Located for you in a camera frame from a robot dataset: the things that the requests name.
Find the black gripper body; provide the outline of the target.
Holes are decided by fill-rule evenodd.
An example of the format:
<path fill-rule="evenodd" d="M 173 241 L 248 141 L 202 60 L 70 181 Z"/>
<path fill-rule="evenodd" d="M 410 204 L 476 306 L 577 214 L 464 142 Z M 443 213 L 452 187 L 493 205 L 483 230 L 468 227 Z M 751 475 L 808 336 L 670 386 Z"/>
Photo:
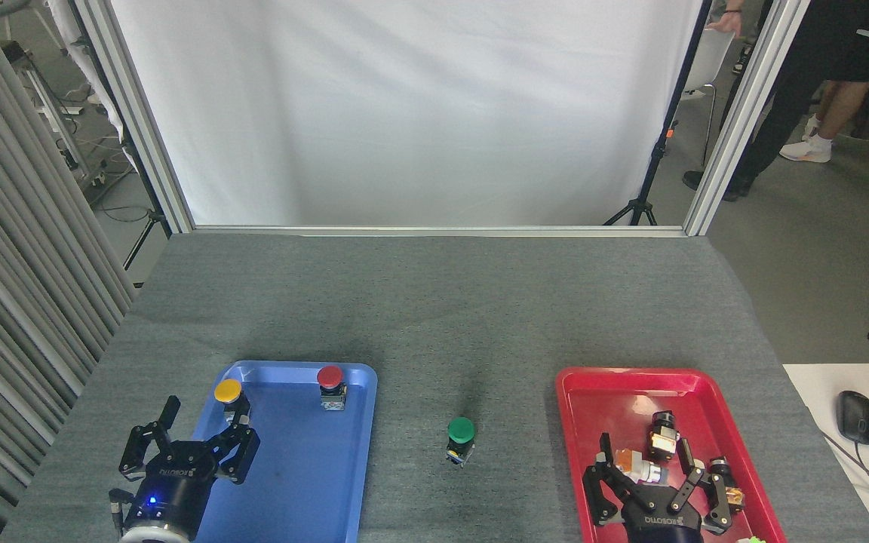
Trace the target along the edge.
<path fill-rule="evenodd" d="M 206 443 L 174 443 L 146 466 L 130 507 L 131 541 L 193 541 L 215 482 Z"/>
<path fill-rule="evenodd" d="M 630 542 L 702 542 L 698 511 L 683 502 L 675 511 L 669 505 L 676 490 L 641 490 L 624 500 L 622 518 Z"/>

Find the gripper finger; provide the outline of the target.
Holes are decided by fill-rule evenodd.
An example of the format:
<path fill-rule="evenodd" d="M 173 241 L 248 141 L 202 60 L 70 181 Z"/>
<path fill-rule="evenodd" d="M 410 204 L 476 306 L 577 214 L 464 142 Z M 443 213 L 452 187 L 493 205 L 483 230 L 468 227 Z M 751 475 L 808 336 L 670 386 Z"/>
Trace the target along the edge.
<path fill-rule="evenodd" d="M 208 440 L 216 464 L 215 477 L 244 484 L 261 439 L 248 424 L 231 424 Z"/>
<path fill-rule="evenodd" d="M 686 512 L 689 505 L 686 503 L 693 491 L 702 485 L 709 501 L 709 512 L 700 517 L 702 529 L 724 534 L 733 526 L 733 512 L 727 494 L 727 477 L 731 481 L 735 481 L 727 457 L 724 455 L 715 457 L 710 460 L 709 465 L 704 465 L 693 457 L 689 440 L 685 437 L 680 437 L 678 440 L 677 451 L 680 457 L 680 467 L 686 477 L 683 485 L 676 492 L 674 513 L 689 516 L 689 513 Z"/>
<path fill-rule="evenodd" d="M 621 516 L 619 506 L 606 498 L 601 484 L 605 483 L 623 505 L 634 502 L 647 509 L 647 502 L 637 484 L 616 466 L 610 433 L 602 433 L 599 444 L 600 453 L 597 454 L 594 464 L 583 471 L 582 485 L 593 525 L 604 526 L 607 523 L 621 522 Z"/>
<path fill-rule="evenodd" d="M 145 466 L 147 449 L 152 441 L 155 441 L 160 453 L 172 453 L 169 430 L 175 422 L 180 406 L 182 402 L 178 396 L 170 395 L 158 419 L 145 425 L 132 427 L 123 455 L 118 462 L 118 471 L 127 481 L 132 482 L 143 477 L 142 468 Z"/>

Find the person's hand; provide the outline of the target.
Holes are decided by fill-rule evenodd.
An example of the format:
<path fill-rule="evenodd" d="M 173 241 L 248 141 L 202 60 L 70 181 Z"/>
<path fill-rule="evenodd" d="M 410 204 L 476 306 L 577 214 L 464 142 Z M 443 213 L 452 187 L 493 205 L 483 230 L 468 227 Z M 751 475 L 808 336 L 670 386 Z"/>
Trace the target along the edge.
<path fill-rule="evenodd" d="M 706 25 L 707 29 L 713 29 L 714 31 L 731 34 L 734 38 L 741 37 L 742 35 L 742 10 L 741 9 L 727 9 L 724 11 L 720 17 L 717 18 L 714 22 L 710 22 Z"/>

